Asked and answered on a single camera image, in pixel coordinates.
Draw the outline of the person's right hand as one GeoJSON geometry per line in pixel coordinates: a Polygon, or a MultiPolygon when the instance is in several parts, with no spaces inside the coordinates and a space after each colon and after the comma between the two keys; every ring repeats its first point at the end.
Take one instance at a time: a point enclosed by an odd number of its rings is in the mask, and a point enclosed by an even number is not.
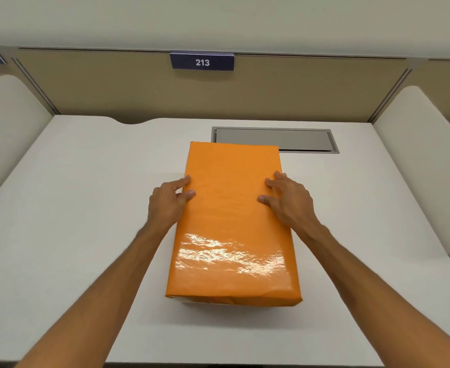
{"type": "Polygon", "coordinates": [[[277,218],[302,239],[314,239],[321,231],[313,199],[309,191],[300,183],[292,180],[291,185],[274,185],[274,178],[266,178],[265,185],[278,198],[278,211],[272,211],[277,218]]]}

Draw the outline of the person's left hand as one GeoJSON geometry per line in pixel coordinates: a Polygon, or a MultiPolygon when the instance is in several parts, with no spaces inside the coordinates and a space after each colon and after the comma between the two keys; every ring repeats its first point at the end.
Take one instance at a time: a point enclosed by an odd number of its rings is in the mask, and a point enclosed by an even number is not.
{"type": "Polygon", "coordinates": [[[154,189],[149,198],[145,228],[159,238],[167,234],[169,229],[180,220],[187,205],[180,205],[176,195],[187,191],[185,187],[190,181],[191,176],[186,175],[178,180],[164,182],[154,189]]]}

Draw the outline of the orange box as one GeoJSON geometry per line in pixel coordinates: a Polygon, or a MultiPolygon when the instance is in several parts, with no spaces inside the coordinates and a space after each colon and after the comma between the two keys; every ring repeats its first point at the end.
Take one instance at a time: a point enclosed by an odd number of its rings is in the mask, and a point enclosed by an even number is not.
{"type": "Polygon", "coordinates": [[[257,201],[282,171],[278,146],[191,142],[165,296],[181,302],[293,307],[302,302],[291,229],[257,201]]]}

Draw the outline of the person's right forearm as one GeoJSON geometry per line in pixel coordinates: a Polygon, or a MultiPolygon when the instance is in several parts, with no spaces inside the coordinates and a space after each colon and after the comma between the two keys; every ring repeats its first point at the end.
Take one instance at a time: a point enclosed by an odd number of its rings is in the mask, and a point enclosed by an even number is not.
{"type": "Polygon", "coordinates": [[[450,368],[450,336],[318,221],[292,226],[333,282],[386,368],[450,368]]]}

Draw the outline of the person's left forearm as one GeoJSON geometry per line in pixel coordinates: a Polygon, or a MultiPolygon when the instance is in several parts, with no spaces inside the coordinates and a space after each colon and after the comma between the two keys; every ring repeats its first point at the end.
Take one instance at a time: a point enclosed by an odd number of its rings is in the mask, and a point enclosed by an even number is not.
{"type": "Polygon", "coordinates": [[[142,279],[172,225],[148,220],[15,368],[103,368],[142,279]]]}

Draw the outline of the wide beige partition panel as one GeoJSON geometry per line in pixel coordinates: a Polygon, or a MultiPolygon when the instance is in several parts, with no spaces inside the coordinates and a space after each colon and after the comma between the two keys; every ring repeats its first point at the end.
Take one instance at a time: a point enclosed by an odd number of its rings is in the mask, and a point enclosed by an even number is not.
{"type": "Polygon", "coordinates": [[[156,118],[367,122],[402,77],[404,58],[235,56],[234,70],[173,69],[170,53],[19,49],[62,115],[122,123],[156,118]]]}

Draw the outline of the white curved side divider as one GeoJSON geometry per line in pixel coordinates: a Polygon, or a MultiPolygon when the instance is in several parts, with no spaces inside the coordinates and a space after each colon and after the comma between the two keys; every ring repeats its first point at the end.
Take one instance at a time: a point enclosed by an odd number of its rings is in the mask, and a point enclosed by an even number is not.
{"type": "Polygon", "coordinates": [[[374,128],[450,259],[449,121],[418,86],[408,86],[374,128]]]}
{"type": "Polygon", "coordinates": [[[52,118],[19,78],[0,76],[0,187],[52,118]]]}

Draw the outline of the narrow beige partition panel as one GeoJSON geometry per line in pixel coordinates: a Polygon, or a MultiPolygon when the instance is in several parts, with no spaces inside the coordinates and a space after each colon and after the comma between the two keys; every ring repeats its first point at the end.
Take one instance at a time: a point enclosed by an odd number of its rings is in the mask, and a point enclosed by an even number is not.
{"type": "Polygon", "coordinates": [[[409,75],[407,85],[418,86],[450,122],[450,60],[428,60],[409,75]]]}

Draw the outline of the grey partition post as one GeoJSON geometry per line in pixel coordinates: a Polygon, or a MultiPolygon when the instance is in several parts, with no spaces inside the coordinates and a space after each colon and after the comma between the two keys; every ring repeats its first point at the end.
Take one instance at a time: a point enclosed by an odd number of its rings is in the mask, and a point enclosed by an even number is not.
{"type": "Polygon", "coordinates": [[[32,77],[32,75],[27,71],[24,65],[20,62],[20,60],[16,57],[12,57],[12,65],[16,67],[16,71],[18,72],[19,79],[23,81],[24,84],[28,87],[28,89],[34,94],[34,96],[39,99],[41,104],[52,114],[52,115],[61,115],[61,112],[56,108],[56,106],[52,103],[49,97],[44,93],[43,89],[38,85],[36,80],[32,77]]]}
{"type": "Polygon", "coordinates": [[[394,96],[396,91],[400,88],[400,86],[404,83],[406,78],[411,74],[412,71],[414,71],[416,67],[416,63],[410,64],[401,74],[399,79],[395,82],[394,86],[389,90],[387,95],[383,98],[381,103],[377,106],[375,111],[372,113],[372,115],[367,120],[367,123],[374,123],[376,121],[377,116],[381,113],[381,111],[384,109],[384,107],[388,104],[389,100],[394,96]]]}

